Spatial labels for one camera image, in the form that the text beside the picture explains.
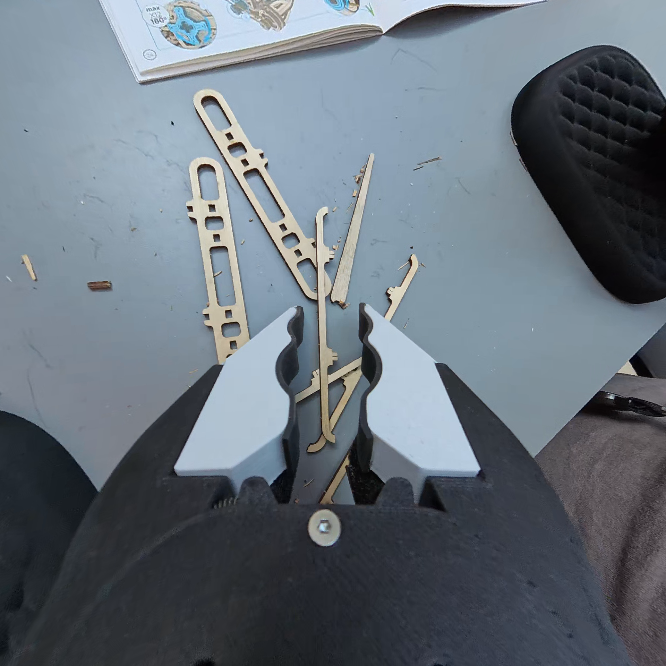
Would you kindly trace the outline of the instruction booklet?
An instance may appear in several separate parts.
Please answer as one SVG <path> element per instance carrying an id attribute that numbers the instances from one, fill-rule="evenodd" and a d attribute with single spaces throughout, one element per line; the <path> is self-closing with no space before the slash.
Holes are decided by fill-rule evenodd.
<path id="1" fill-rule="evenodd" d="M 444 7 L 538 1 L 100 1 L 138 83 L 348 43 Z"/>

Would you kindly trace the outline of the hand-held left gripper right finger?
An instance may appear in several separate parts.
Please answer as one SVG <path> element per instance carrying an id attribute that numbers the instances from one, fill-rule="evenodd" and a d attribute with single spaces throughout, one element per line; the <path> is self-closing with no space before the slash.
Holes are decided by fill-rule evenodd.
<path id="1" fill-rule="evenodd" d="M 380 481 L 403 478 L 415 502 L 429 478 L 472 478 L 479 462 L 436 361 L 370 305 L 359 308 L 362 373 L 356 455 Z"/>

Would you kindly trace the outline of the tapered wooden sliver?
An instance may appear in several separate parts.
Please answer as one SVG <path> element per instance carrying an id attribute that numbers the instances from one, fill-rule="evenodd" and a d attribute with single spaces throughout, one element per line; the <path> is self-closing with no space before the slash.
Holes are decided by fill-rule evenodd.
<path id="1" fill-rule="evenodd" d="M 348 233 L 345 239 L 342 256 L 338 264 L 336 279 L 334 281 L 334 285 L 330 293 L 331 302 L 336 303 L 343 309 L 348 307 L 346 302 L 346 297 L 348 294 L 349 283 L 352 275 L 354 257 L 358 245 L 360 228 L 366 205 L 368 189 L 370 186 L 370 179 L 374 165 L 374 160 L 375 160 L 375 154 L 371 153 L 368 157 L 368 162 L 366 163 L 364 170 L 362 172 L 362 181 L 360 183 L 360 190 L 358 191 L 358 194 L 356 196 L 356 204 L 354 206 L 354 212 L 348 228 Z"/>

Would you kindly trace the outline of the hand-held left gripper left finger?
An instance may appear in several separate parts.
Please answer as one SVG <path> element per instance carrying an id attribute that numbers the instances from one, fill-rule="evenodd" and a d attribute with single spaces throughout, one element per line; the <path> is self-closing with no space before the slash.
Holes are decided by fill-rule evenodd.
<path id="1" fill-rule="evenodd" d="M 231 355 L 174 465 L 180 477 L 223 476 L 239 490 L 293 477 L 300 446 L 290 384 L 299 372 L 304 311 L 293 306 Z"/>

